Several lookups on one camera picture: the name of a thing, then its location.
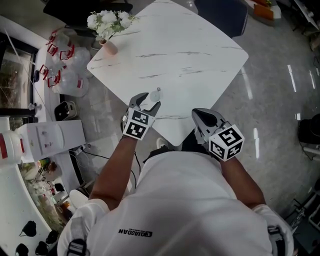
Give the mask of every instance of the red stripe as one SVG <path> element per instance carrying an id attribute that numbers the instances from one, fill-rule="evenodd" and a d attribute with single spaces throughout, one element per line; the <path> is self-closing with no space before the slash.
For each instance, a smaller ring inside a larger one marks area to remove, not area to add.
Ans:
<path id="1" fill-rule="evenodd" d="M 2 159 L 7 158 L 8 152 L 7 152 L 7 147 L 5 143 L 5 138 L 2 133 L 0 133 L 0 150 L 1 150 Z"/>
<path id="2" fill-rule="evenodd" d="M 22 153 L 24 153 L 25 148 L 24 148 L 24 143 L 22 142 L 22 138 L 20 139 L 20 144 L 21 144 Z"/>

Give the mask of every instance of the black chair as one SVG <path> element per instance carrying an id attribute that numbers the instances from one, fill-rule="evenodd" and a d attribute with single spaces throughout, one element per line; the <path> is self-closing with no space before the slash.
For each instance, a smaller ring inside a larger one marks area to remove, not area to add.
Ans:
<path id="1" fill-rule="evenodd" d="M 248 9 L 240 0 L 195 0 L 198 14 L 224 32 L 238 37 L 245 32 Z"/>
<path id="2" fill-rule="evenodd" d="M 129 13 L 133 5 L 125 3 L 88 0 L 84 3 L 78 0 L 49 0 L 43 12 L 66 23 L 65 28 L 73 29 L 78 36 L 95 38 L 94 31 L 87 27 L 87 18 L 91 12 L 117 11 Z"/>

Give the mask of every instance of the person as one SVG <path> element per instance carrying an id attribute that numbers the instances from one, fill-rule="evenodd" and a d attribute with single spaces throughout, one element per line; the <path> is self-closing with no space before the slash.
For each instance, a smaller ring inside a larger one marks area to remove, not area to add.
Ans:
<path id="1" fill-rule="evenodd" d="M 194 141 L 192 132 L 182 151 L 171 151 L 158 139 L 134 193 L 123 198 L 137 145 L 124 136 L 64 228 L 58 255 L 271 256 L 280 236 L 277 255 L 292 256 L 290 227 L 242 164 L 218 162 Z M 79 239 L 84 249 L 73 244 Z"/>

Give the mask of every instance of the shiny tiled floor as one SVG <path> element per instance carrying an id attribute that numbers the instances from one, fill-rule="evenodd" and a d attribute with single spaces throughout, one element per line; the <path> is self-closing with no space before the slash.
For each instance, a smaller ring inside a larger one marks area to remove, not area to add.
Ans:
<path id="1" fill-rule="evenodd" d="M 135 1 L 134 13 L 151 2 Z M 285 19 L 278 27 L 268 27 L 249 17 L 244 35 L 234 40 L 249 59 L 212 109 L 242 131 L 246 141 L 238 158 L 262 188 L 267 203 L 284 214 L 293 198 L 302 200 L 320 175 L 320 164 L 303 154 L 297 139 L 298 120 L 311 118 L 320 109 L 314 54 L 308 40 L 292 32 Z M 119 123 L 126 105 L 95 77 L 88 94 L 76 103 L 92 145 L 88 151 L 109 157 L 122 136 Z M 138 143 L 141 163 L 156 148 L 157 137 L 152 129 Z M 85 167 L 85 180 L 95 177 L 106 162 L 83 154 L 78 159 Z M 135 161 L 133 171 L 138 177 Z"/>

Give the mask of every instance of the white appliance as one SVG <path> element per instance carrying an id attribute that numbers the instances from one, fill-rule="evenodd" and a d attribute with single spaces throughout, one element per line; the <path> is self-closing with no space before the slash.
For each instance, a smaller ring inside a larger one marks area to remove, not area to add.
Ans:
<path id="1" fill-rule="evenodd" d="M 16 131 L 23 142 L 23 163 L 31 163 L 86 143 L 81 120 L 27 123 Z"/>

